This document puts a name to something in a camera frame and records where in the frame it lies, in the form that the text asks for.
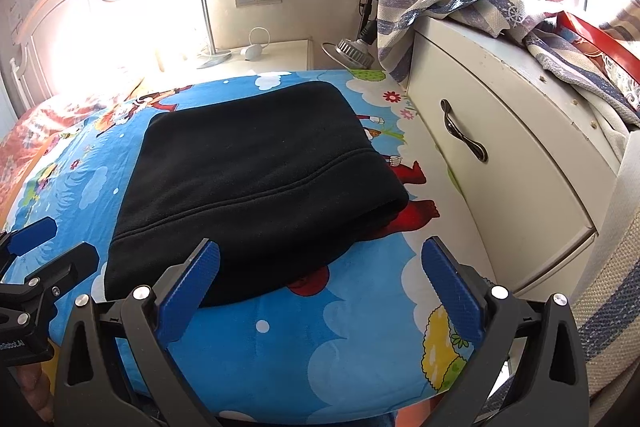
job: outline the finger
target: finger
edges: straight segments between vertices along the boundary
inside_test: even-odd
[[[42,366],[39,363],[19,365],[15,368],[15,376],[18,385],[24,391],[33,391],[42,374]]]
[[[41,375],[33,391],[22,391],[22,394],[34,410],[39,411],[47,405],[49,400],[49,377],[44,373]]]
[[[38,415],[45,423],[53,422],[53,396],[51,394],[49,394],[47,404],[38,411]]]

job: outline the black fabric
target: black fabric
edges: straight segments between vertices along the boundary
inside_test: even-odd
[[[106,297],[220,246],[202,305],[281,288],[387,225],[408,195],[340,91],[306,82],[151,119],[111,240]]]

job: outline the silver screw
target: silver screw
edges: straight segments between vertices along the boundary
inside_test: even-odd
[[[149,296],[149,293],[151,293],[149,286],[138,286],[133,290],[133,298],[138,301],[143,301]]]
[[[509,290],[503,286],[494,286],[491,288],[491,295],[496,299],[506,299],[509,296]]]
[[[556,293],[554,295],[554,302],[558,306],[566,306],[566,304],[567,304],[566,297],[564,295],[562,295],[561,293]]]
[[[87,302],[89,302],[89,295],[87,295],[86,293],[83,293],[82,295],[76,297],[76,306],[78,306],[79,308],[85,306]]]

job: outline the white device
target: white device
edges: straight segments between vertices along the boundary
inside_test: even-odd
[[[254,32],[254,30],[264,30],[267,32],[268,40],[265,45],[253,44],[251,42],[251,35]],[[271,43],[271,34],[269,33],[269,30],[261,26],[256,26],[254,29],[252,29],[249,32],[249,45],[240,50],[240,56],[244,58],[244,60],[255,60],[256,58],[260,57],[260,55],[262,55],[262,50],[266,48],[270,43]]]

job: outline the metal handle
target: metal handle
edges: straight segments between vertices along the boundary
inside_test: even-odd
[[[487,154],[484,146],[481,143],[474,142],[473,140],[467,138],[464,134],[462,134],[462,131],[460,131],[460,129],[456,127],[456,124],[453,123],[453,120],[451,120],[449,113],[452,111],[452,109],[449,101],[444,99],[440,100],[440,107],[444,112],[444,127],[446,127],[447,132],[451,136],[462,140],[466,144],[466,146],[471,149],[471,152],[476,156],[476,158],[478,158],[482,163],[486,163],[489,159],[489,155]]]

